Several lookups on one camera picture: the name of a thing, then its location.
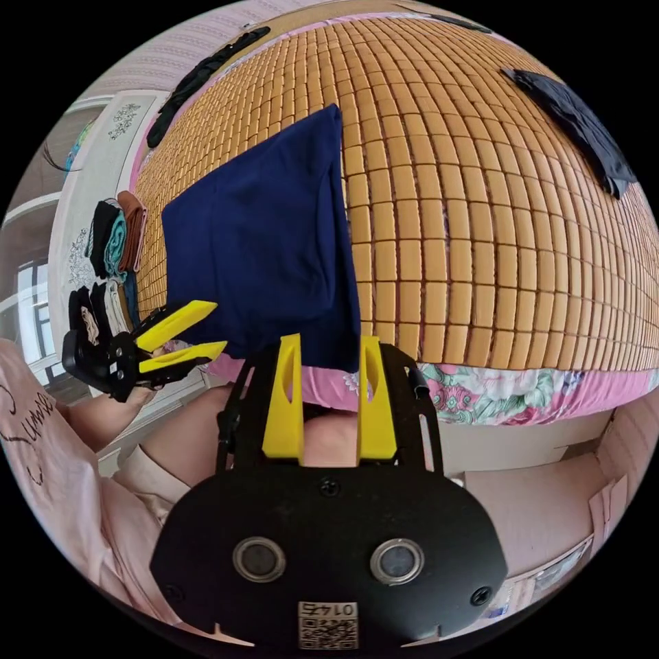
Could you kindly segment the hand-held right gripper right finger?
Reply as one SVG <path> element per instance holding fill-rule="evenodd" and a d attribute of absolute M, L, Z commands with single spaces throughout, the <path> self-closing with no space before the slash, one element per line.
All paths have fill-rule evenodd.
<path fill-rule="evenodd" d="M 390 461 L 397 451 L 379 338 L 360 340 L 358 460 Z"/>

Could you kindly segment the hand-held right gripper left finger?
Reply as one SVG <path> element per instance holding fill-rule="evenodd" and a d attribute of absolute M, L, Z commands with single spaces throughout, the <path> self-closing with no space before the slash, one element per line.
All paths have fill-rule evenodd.
<path fill-rule="evenodd" d="M 281 338 L 276 352 L 263 453 L 269 459 L 302 459 L 303 434 L 301 338 L 290 334 Z"/>

